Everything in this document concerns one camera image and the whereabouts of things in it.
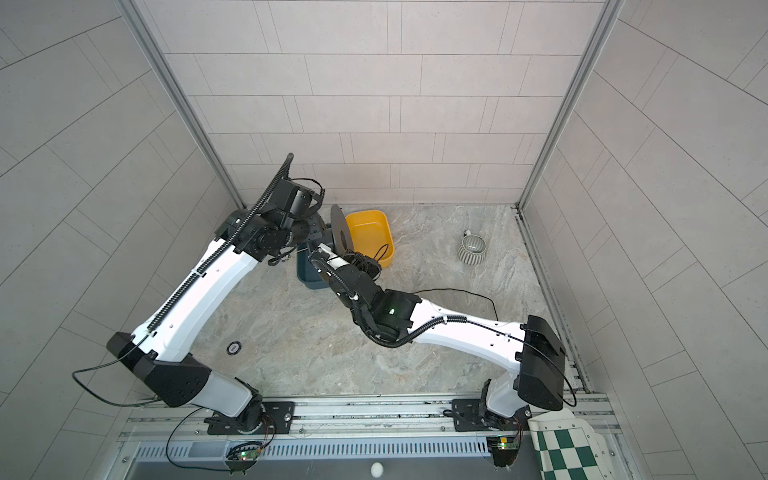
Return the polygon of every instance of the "checkered mat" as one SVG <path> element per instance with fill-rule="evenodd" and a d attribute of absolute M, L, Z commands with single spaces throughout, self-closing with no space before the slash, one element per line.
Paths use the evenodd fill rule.
<path fill-rule="evenodd" d="M 613 480 L 602 435 L 568 409 L 528 420 L 543 480 Z"/>

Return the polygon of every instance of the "wire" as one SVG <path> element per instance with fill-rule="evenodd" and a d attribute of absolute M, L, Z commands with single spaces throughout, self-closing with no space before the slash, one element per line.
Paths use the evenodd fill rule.
<path fill-rule="evenodd" d="M 194 415 L 195 413 L 198 413 L 200 410 L 202 410 L 204 408 L 205 407 L 200 407 L 199 409 L 193 410 L 192 413 L 190 413 L 189 415 L 187 415 L 184 418 L 182 418 L 181 422 L 179 422 L 179 424 L 174 427 L 174 430 L 170 433 L 170 435 L 168 436 L 168 440 L 165 442 L 165 458 L 168 459 L 168 461 L 170 462 L 171 465 L 177 466 L 178 468 L 186 468 L 186 469 L 189 469 L 189 470 L 207 470 L 209 472 L 229 472 L 229 473 L 232 473 L 232 470 L 229 470 L 229 469 L 222 470 L 221 468 L 189 467 L 189 466 L 185 466 L 185 465 L 179 465 L 176 462 L 174 462 L 173 460 L 171 460 L 170 459 L 170 455 L 168 455 L 168 446 L 170 445 L 170 439 L 174 436 L 174 433 L 176 433 L 176 431 L 179 429 L 179 427 L 181 427 L 181 424 L 184 423 L 184 421 L 186 421 L 192 415 Z"/>
<path fill-rule="evenodd" d="M 105 363 L 103 365 L 92 366 L 92 367 L 87 368 L 87 369 L 75 370 L 74 372 L 72 372 L 72 378 L 75 380 L 75 382 L 78 383 L 79 386 L 81 386 L 83 388 L 83 390 L 85 390 L 86 392 L 88 392 L 91 395 L 93 395 L 94 397 L 96 397 L 96 399 L 99 399 L 99 400 L 101 400 L 102 402 L 104 402 L 104 403 L 106 403 L 108 405 L 112 405 L 112 406 L 116 406 L 116 407 L 140 407 L 140 406 L 149 405 L 150 403 L 162 402 L 162 400 L 160 400 L 160 399 L 151 400 L 149 402 L 141 402 L 141 403 L 114 403 L 114 402 L 110 402 L 109 400 L 106 400 L 106 399 L 100 397 L 93 390 L 91 390 L 87 386 L 85 386 L 85 384 L 83 382 L 81 382 L 80 379 L 78 379 L 78 377 L 76 375 L 78 373 L 90 372 L 91 370 L 103 369 L 105 366 L 114 365 L 115 363 L 120 362 L 122 359 L 124 359 L 125 357 L 129 356 L 134 350 L 139 348 L 139 345 L 144 343 L 144 341 L 147 338 L 149 338 L 149 335 L 144 336 L 144 338 L 141 339 L 141 341 L 139 343 L 134 345 L 134 348 L 128 350 L 123 356 L 121 356 L 120 358 L 118 358 L 116 360 L 112 360 L 111 362 L 107 362 L 107 363 Z"/>
<path fill-rule="evenodd" d="M 422 292 L 435 292 L 437 290 L 441 290 L 441 291 L 442 290 L 451 290 L 453 292 L 464 292 L 464 293 L 469 293 L 470 295 L 480 296 L 480 297 L 486 299 L 487 301 L 491 302 L 491 305 L 493 306 L 493 315 L 496 317 L 496 321 L 498 322 L 498 313 L 496 312 L 496 304 L 493 302 L 492 299 L 488 298 L 485 295 L 481 295 L 479 293 L 470 292 L 469 290 L 462 290 L 460 288 L 430 288 L 430 289 L 427 289 L 427 290 L 419 290 L 418 292 L 411 292 L 411 294 L 415 295 L 417 293 L 422 293 Z"/>

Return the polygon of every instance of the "yellow plastic tub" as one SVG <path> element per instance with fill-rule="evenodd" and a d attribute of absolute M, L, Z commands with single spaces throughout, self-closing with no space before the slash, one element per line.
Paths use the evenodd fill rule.
<path fill-rule="evenodd" d="M 349 233 L 352 235 L 352 243 L 355 251 L 371 258 L 376 258 L 382 268 L 392 263 L 395 256 L 395 244 L 392 241 L 392 232 L 389 231 L 389 221 L 384 212 L 379 210 L 366 210 L 355 212 L 346 216 L 349 225 Z"/>

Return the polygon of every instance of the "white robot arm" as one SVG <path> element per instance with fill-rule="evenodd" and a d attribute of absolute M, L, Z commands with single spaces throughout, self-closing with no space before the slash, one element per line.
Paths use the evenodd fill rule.
<path fill-rule="evenodd" d="M 136 377 L 169 406 L 203 406 L 239 432 L 257 429 L 264 415 L 258 391 L 198 362 L 190 348 L 210 315 L 248 272 L 267 255 L 274 257 L 269 260 L 274 264 L 283 255 L 282 248 L 307 242 L 313 250 L 312 264 L 328 276 L 355 324 L 373 342 L 389 348 L 410 341 L 448 346 L 507 370 L 485 384 L 482 408 L 490 426 L 503 423 L 527 404 L 562 408 L 564 348 L 546 321 L 530 316 L 527 323 L 500 324 L 447 310 L 416 295 L 380 289 L 370 275 L 329 245 L 333 234 L 317 213 L 324 191 L 321 188 L 317 194 L 289 179 L 292 159 L 289 154 L 253 209 L 238 210 L 227 219 L 203 259 L 150 319 L 132 333 L 114 334 L 108 349 Z M 521 334 L 525 340 L 516 336 Z"/>

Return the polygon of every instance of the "blue bin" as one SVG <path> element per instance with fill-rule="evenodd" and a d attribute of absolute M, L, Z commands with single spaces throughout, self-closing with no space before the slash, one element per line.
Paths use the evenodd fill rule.
<path fill-rule="evenodd" d="M 299 281 L 310 290 L 328 288 L 328 282 L 320 278 L 317 268 L 309 261 L 310 251 L 306 249 L 306 243 L 301 243 L 297 249 L 299 253 L 296 256 L 296 276 Z"/>

